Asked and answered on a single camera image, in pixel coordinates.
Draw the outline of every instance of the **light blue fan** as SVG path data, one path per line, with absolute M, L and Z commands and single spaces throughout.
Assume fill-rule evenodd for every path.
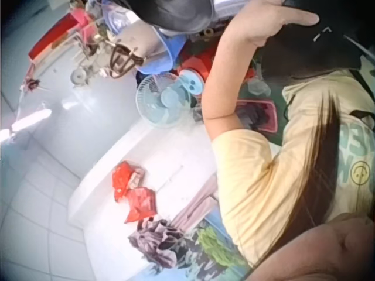
M 137 108 L 141 116 L 158 128 L 170 128 L 187 117 L 191 96 L 182 79 L 172 73 L 146 77 L 137 90 Z

